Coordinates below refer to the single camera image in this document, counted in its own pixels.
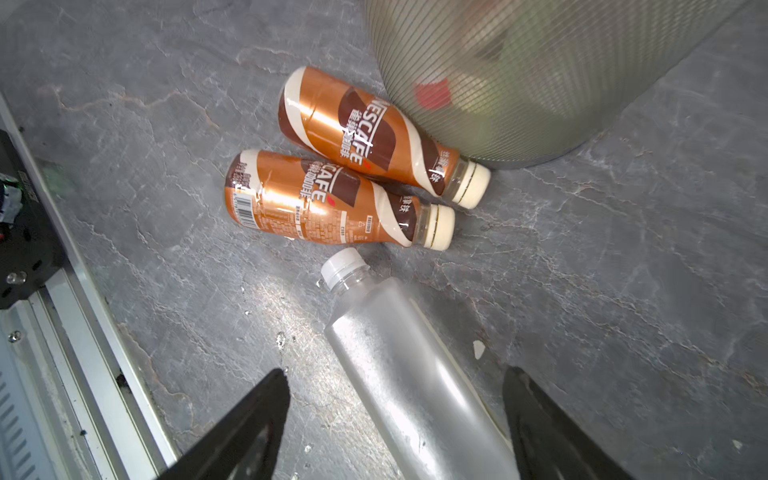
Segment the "barcode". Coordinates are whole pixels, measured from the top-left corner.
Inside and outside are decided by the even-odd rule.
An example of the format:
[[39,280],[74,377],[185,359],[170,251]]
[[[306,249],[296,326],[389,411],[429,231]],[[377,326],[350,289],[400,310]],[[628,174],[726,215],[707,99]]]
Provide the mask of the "barcode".
[[242,225],[250,228],[259,228],[256,219],[253,218],[253,197],[248,194],[235,192],[233,197],[235,214]]

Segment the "bottle label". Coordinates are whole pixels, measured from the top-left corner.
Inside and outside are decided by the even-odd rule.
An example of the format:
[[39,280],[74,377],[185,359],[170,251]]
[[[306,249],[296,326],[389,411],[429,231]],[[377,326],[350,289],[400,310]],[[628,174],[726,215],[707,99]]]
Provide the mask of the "bottle label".
[[311,67],[291,75],[278,107],[280,129],[331,161],[440,196],[458,163],[387,101]]
[[226,180],[230,216],[245,227],[317,243],[410,247],[419,199],[386,192],[356,172],[268,151],[235,157]]

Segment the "frosted plastic bottle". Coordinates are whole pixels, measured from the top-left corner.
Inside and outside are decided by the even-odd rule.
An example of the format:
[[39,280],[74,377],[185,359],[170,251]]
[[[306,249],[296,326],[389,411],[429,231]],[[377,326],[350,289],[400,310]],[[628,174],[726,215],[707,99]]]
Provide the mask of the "frosted plastic bottle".
[[353,248],[321,269],[326,338],[406,478],[519,480],[511,444],[404,286]]

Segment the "gray marble floor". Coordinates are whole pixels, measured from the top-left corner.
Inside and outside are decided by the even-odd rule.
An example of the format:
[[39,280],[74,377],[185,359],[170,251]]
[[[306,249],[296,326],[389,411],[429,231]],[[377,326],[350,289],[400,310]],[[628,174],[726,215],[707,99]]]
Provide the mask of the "gray marble floor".
[[[276,122],[293,69],[382,93],[360,5],[3,15],[0,88],[178,446],[281,366],[276,478],[398,476],[321,333],[329,298],[306,271],[338,249],[246,231],[222,201],[239,150],[304,153]],[[360,249],[413,285],[493,409],[503,365],[520,365],[638,478],[764,475],[767,25],[768,4],[748,5],[594,140],[498,172],[450,250]]]

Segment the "screw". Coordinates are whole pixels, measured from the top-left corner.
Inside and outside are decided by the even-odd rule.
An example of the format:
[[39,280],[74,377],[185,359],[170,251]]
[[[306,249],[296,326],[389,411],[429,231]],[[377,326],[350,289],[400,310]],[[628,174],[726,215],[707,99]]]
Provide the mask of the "screw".
[[22,285],[26,281],[27,281],[26,272],[19,272],[19,273],[10,272],[8,276],[5,278],[5,282],[11,285]]

